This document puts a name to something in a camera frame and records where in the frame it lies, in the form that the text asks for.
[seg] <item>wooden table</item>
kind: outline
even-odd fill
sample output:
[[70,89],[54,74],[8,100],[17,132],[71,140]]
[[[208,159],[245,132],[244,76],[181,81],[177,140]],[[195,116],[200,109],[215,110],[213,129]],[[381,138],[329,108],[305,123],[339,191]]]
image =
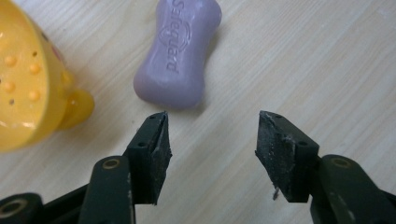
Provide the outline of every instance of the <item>wooden table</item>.
[[[152,0],[15,0],[59,47],[96,108],[89,120],[0,155],[0,198],[48,202],[120,155],[145,117],[133,78],[155,34]],[[279,113],[321,146],[357,161],[396,193],[396,2],[219,0],[222,22],[205,65],[205,99],[168,110],[174,157],[157,206],[137,223],[309,223],[309,204],[272,200],[254,155],[259,111]]]

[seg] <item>yellow toy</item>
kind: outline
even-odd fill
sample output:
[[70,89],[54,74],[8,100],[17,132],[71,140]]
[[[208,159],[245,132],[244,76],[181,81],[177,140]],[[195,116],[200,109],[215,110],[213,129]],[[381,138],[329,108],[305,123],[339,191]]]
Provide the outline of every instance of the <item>yellow toy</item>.
[[73,127],[93,107],[38,26],[11,1],[0,0],[0,152]]

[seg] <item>raised dots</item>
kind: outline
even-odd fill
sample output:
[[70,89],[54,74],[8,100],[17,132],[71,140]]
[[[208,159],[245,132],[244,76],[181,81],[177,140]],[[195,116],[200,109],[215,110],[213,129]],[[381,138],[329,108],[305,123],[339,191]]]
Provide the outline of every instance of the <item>raised dots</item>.
[[17,58],[15,58],[14,56],[7,56],[4,59],[4,62],[6,63],[6,66],[12,67],[17,63]]
[[41,67],[37,63],[33,63],[29,66],[29,70],[33,75],[37,75],[41,71]]
[[15,83],[13,82],[5,82],[2,85],[4,91],[8,92],[8,93],[12,93],[15,91]]
[[40,95],[39,91],[31,91],[31,92],[29,92],[29,99],[31,101],[34,101],[34,102],[38,101],[40,99],[40,96],[41,95]]

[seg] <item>purple soap bar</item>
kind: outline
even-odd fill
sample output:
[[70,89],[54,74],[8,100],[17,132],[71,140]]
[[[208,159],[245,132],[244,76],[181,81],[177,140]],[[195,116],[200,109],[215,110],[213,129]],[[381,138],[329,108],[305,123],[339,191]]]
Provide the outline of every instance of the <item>purple soap bar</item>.
[[154,43],[134,77],[136,94],[178,109],[198,105],[206,48],[220,21],[215,0],[160,0]]

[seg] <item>yellow cup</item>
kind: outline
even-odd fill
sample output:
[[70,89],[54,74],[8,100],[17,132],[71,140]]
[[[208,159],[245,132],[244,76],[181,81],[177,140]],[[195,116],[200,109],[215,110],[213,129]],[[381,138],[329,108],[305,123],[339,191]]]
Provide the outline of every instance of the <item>yellow cup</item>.
[[9,0],[0,0],[0,152],[71,128],[93,110],[59,51]]

